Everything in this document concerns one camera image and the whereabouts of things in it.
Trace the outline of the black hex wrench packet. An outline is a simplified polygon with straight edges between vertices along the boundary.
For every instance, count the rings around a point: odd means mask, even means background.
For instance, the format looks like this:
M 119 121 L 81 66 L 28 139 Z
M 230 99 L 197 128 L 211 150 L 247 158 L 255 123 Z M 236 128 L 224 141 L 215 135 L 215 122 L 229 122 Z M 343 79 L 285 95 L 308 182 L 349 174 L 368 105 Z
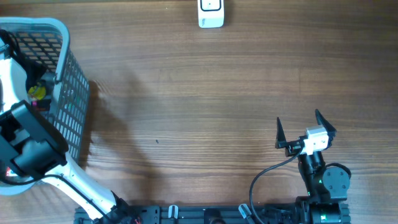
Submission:
M 49 111 L 51 99 L 36 100 L 31 102 L 31 106 L 37 111 Z

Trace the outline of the yellow plastic jar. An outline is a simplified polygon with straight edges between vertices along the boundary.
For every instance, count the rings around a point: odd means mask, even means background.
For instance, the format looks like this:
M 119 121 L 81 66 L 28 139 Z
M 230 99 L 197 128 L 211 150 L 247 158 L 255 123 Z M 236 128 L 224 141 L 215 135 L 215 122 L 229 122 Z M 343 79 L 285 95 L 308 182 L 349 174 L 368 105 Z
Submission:
M 31 100 L 37 101 L 37 100 L 42 100 L 45 98 L 47 94 L 46 87 L 44 86 L 33 86 L 31 87 L 28 92 L 28 96 L 31 98 Z

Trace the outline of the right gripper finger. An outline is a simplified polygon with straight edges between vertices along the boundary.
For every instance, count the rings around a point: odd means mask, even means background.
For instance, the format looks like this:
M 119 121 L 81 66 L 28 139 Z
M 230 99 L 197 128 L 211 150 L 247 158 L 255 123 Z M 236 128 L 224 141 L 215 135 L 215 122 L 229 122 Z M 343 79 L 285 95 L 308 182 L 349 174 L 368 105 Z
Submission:
M 332 146 L 332 141 L 336 136 L 336 128 L 334 126 L 332 126 L 321 114 L 321 112 L 316 109 L 315 110 L 315 117 L 317 120 L 318 125 L 322 125 L 326 131 L 327 131 L 327 135 L 328 135 L 328 146 Z
M 281 149 L 287 147 L 287 140 L 284 134 L 284 130 L 282 127 L 282 123 L 280 121 L 280 118 L 277 117 L 277 134 L 276 134 L 276 139 L 275 139 L 275 148 L 276 149 Z

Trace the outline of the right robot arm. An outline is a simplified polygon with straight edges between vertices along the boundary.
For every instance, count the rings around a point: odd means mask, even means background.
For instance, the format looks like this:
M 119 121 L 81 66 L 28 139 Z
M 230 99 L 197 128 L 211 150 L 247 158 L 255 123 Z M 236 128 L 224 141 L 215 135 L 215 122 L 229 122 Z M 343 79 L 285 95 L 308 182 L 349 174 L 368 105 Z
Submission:
M 277 119 L 275 147 L 285 149 L 287 157 L 298 159 L 298 170 L 307 195 L 297 197 L 282 216 L 290 223 L 350 223 L 348 198 L 351 171 L 339 163 L 326 164 L 322 152 L 332 146 L 336 128 L 315 110 L 317 125 L 305 129 L 294 141 L 286 140 L 280 119 Z

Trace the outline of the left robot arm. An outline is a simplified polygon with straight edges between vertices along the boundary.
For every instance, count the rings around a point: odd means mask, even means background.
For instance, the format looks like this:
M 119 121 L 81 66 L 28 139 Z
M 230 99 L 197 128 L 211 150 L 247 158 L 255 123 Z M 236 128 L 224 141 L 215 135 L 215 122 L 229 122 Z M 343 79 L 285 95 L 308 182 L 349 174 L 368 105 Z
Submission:
M 136 214 L 76 162 L 90 86 L 60 29 L 1 27 L 1 182 L 48 183 L 79 204 L 77 223 L 134 223 Z

